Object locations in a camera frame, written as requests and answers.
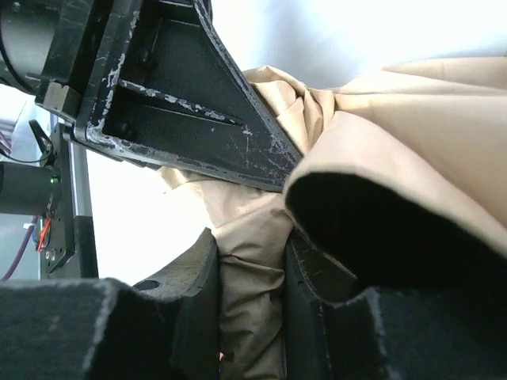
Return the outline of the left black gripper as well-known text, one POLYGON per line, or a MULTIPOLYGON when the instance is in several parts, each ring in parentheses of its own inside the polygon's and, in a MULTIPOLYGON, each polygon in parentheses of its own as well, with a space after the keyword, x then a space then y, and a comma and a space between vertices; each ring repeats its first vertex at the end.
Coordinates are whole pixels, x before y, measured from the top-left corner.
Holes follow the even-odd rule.
POLYGON ((119 81, 138 20, 137 1, 64 1, 36 103, 64 119, 130 112, 132 92, 119 81))

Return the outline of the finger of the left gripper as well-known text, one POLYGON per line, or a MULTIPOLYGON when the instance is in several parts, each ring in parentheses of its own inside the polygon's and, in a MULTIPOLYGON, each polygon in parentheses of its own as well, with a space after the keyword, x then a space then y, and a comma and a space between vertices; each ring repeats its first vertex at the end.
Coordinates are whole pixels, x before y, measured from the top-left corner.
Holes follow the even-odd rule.
POLYGON ((116 1, 75 142, 108 158, 280 192, 301 150, 246 80, 208 1, 116 1))

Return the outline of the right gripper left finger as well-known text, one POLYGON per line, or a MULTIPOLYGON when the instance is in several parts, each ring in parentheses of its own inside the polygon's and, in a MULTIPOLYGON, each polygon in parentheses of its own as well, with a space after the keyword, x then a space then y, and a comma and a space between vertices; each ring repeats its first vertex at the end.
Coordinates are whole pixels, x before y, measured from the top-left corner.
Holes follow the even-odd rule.
POLYGON ((1 285, 4 379, 217 379, 218 249, 211 232, 162 270, 1 285))

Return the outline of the beige folding umbrella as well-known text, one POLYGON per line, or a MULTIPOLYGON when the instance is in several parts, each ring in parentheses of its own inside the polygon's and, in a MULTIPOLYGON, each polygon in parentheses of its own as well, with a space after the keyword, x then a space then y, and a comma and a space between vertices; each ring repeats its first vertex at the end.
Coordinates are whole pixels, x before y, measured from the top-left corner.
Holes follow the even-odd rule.
POLYGON ((224 379, 282 379, 282 257, 299 227, 359 280, 506 289, 506 59, 386 66, 312 89, 246 72, 303 153, 281 194, 162 168, 220 255, 224 379))

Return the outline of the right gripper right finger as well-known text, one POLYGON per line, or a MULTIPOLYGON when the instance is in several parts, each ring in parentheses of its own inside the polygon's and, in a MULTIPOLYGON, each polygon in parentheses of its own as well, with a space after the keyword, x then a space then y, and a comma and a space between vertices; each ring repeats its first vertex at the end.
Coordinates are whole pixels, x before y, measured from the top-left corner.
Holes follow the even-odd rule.
POLYGON ((285 253, 290 379, 503 379, 506 304, 475 289, 362 287, 300 234, 285 253))

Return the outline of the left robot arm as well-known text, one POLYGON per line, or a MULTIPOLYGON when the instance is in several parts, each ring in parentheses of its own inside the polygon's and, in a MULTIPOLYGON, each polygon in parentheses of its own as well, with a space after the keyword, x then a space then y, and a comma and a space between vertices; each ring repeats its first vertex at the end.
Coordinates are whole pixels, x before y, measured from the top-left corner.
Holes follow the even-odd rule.
POLYGON ((208 1, 4 1, 1 211, 36 218, 44 279, 95 278, 86 152, 279 192, 302 151, 239 70, 208 1))

